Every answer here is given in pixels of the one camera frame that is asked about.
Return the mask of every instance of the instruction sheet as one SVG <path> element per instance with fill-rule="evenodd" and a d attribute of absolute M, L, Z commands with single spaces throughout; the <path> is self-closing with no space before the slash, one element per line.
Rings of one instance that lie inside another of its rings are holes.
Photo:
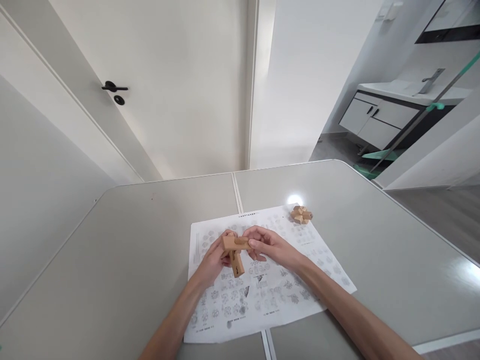
<path fill-rule="evenodd" d="M 191 225 L 188 278 L 195 273 L 210 245 L 231 229 L 242 236 L 253 225 L 273 230 L 306 255 L 350 294 L 357 288 L 310 221 L 290 218 L 294 204 L 247 212 Z M 303 281 L 267 257 L 253 261 L 241 252 L 245 273 L 234 278 L 225 267 L 201 297 L 184 336 L 185 343 L 222 343 L 294 322 L 326 307 Z"/>

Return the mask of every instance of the faucet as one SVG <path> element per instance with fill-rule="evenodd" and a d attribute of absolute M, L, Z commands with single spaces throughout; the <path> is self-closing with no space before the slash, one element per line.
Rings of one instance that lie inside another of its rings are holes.
<path fill-rule="evenodd" d="M 424 83 L 426 82 L 425 85 L 421 88 L 421 90 L 418 92 L 419 94 L 426 94 L 429 92 L 430 88 L 434 84 L 434 81 L 437 80 L 437 78 L 440 76 L 441 73 L 444 72 L 444 68 L 438 68 L 435 73 L 432 75 L 432 77 L 426 77 L 424 78 L 421 82 Z"/>

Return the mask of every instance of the door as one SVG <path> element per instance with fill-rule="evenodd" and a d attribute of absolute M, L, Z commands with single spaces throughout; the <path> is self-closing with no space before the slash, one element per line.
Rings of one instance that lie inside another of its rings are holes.
<path fill-rule="evenodd" d="M 400 129 L 371 117 L 358 133 L 358 137 L 380 150 L 384 150 L 399 132 Z"/>
<path fill-rule="evenodd" d="M 241 169 L 246 1 L 50 3 L 164 179 Z"/>
<path fill-rule="evenodd" d="M 415 108 L 382 100 L 378 104 L 378 111 L 373 117 L 396 128 L 403 129 L 418 112 L 419 110 Z"/>
<path fill-rule="evenodd" d="M 354 98 L 341 118 L 340 125 L 357 135 L 376 108 L 375 105 Z"/>

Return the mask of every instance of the forearm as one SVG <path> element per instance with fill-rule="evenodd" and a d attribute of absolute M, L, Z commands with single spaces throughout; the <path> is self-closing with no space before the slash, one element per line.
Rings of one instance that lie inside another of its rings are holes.
<path fill-rule="evenodd" d="M 138 360 L 174 359 L 205 286 L 193 276 Z"/>
<path fill-rule="evenodd" d="M 294 271 L 367 359 L 422 359 L 400 336 L 306 257 Z"/>

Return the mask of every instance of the door handle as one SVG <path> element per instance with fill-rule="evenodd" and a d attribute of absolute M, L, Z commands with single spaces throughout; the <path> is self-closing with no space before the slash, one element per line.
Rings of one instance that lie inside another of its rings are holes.
<path fill-rule="evenodd" d="M 128 87 L 117 87 L 111 81 L 105 81 L 105 86 L 101 87 L 103 90 L 110 90 L 112 93 L 116 93 L 117 90 L 128 90 Z"/>

